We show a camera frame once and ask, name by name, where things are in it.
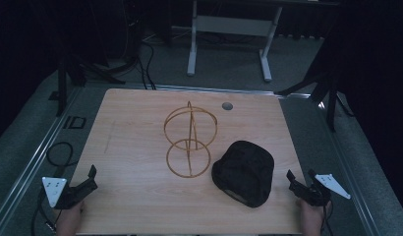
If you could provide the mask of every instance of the gray carpet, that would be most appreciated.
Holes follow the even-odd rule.
[[[258,48],[264,44],[262,39],[256,38],[249,43],[237,45],[213,45],[211,42],[207,43],[207,39],[212,41],[214,36],[201,36],[196,74],[193,77],[186,75],[189,55],[187,36],[174,39],[171,47],[154,37],[147,40],[154,49],[149,72],[159,89],[171,89],[172,86],[249,92],[286,89],[304,77],[321,46],[319,40],[276,38],[268,56],[273,81],[266,83],[262,79],[258,56]],[[145,65],[149,55],[149,47],[143,46],[141,56]],[[74,100],[65,116],[57,119],[57,104],[48,100],[49,94],[56,90],[56,75],[42,83],[0,140],[0,206],[7,196],[12,196],[10,191],[29,160],[36,156],[39,162],[42,161],[43,156],[38,153],[37,148],[44,137],[52,136],[47,133],[50,127],[56,127],[57,130],[52,136],[52,142],[69,141],[74,146],[73,160],[76,160],[80,157],[105,91],[115,87],[143,87],[139,68],[133,68],[116,77],[127,81],[127,84],[109,85],[101,79],[89,76],[85,88],[71,88]],[[310,93],[313,87],[304,88],[299,93]],[[348,201],[333,194],[334,213],[330,224],[334,235],[403,235],[403,210],[385,180],[357,121],[337,109],[337,132],[332,134],[324,123],[325,111],[308,99],[291,96],[281,99],[281,106],[303,171],[307,173],[309,168],[313,168],[317,173],[332,173],[353,195],[353,199]],[[85,128],[64,129],[63,124],[68,116],[85,117]],[[63,161],[67,158],[67,150],[62,147],[61,151],[54,152],[53,157],[56,159]],[[51,175],[54,171],[55,168],[46,160],[39,165],[37,173],[23,188],[26,190],[25,194],[22,198],[17,198],[15,207],[11,207],[14,212],[11,210],[9,214],[0,214],[6,216],[6,221],[9,220],[1,229],[1,235],[29,235],[40,177]],[[65,176],[70,179],[73,172],[74,167],[70,167]],[[36,235],[52,235],[41,221],[39,218],[36,221]]]

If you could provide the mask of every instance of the round hole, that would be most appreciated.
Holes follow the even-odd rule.
[[[222,108],[225,109],[225,110],[232,110],[233,105],[230,102],[223,102]]]

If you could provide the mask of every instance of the electric cord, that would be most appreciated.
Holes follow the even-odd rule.
[[[330,214],[327,215],[327,207],[323,206],[323,222],[321,223],[321,230],[320,232],[322,232],[324,230],[324,225],[326,226],[330,236],[333,236],[333,231],[330,227],[329,224],[329,218],[332,216],[333,214],[333,201],[329,201],[331,203],[331,210],[330,210]]]
[[[67,146],[69,148],[69,155],[68,155],[68,158],[67,158],[67,160],[66,160],[66,162],[64,164],[58,164],[55,161],[53,161],[52,158],[51,158],[51,151],[53,149],[55,149],[56,147],[61,146],[61,145]],[[48,148],[45,157],[46,157],[47,161],[49,162],[49,164],[57,167],[57,170],[55,171],[54,176],[53,176],[55,178],[60,178],[64,174],[64,171],[65,171],[66,167],[73,166],[73,165],[78,163],[77,161],[71,162],[72,157],[73,157],[73,146],[68,142],[60,142],[60,143],[56,143],[56,144],[52,145],[51,147]],[[36,201],[36,209],[35,209],[35,211],[33,213],[33,216],[32,216],[31,222],[30,222],[30,235],[31,236],[36,235],[36,233],[35,233],[35,221],[36,221],[36,219],[38,217],[38,214],[40,214],[42,216],[42,218],[45,219],[44,224],[47,225],[54,233],[56,232],[56,224],[57,224],[58,218],[60,217],[60,214],[61,214],[62,210],[60,210],[60,213],[58,214],[58,216],[56,217],[56,219],[53,222],[47,216],[47,214],[45,213],[45,210],[42,207],[42,204],[43,204],[43,201],[45,200],[45,197],[46,197],[45,189],[41,185],[41,188],[40,188],[39,193],[38,193],[37,201]]]
[[[149,75],[149,65],[150,65],[150,62],[152,61],[153,54],[154,54],[153,47],[146,42],[142,42],[142,44],[149,47],[150,52],[151,52],[145,68],[144,68],[144,63],[141,60],[141,58],[138,59],[138,65],[140,66],[140,69],[141,69],[140,72],[141,72],[141,76],[142,76],[143,85],[144,85],[144,88],[147,89],[146,82],[145,82],[145,77],[146,77],[147,80],[149,81],[149,84],[150,84],[152,90],[156,90],[155,83],[152,81],[152,79]]]

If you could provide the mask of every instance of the human hand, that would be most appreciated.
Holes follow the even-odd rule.
[[[304,236],[320,236],[324,221],[323,206],[311,206],[306,201],[298,199],[297,206],[301,209],[301,230]]]
[[[70,209],[63,209],[57,220],[57,236],[74,236],[80,226],[85,202],[81,201]]]

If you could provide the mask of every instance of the metal stand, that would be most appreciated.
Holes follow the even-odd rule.
[[[275,30],[278,26],[278,20],[281,16],[282,7],[278,7],[273,21],[260,21],[251,19],[234,19],[198,15],[198,1],[193,1],[193,20],[192,20],[192,46],[190,48],[189,65],[187,75],[193,76],[196,70],[197,43],[196,36],[198,31],[210,31],[221,33],[235,33],[253,36],[266,36],[267,42],[264,49],[259,51],[260,64],[262,66],[263,79],[267,82],[272,80],[269,69],[268,59],[266,58],[271,46]]]

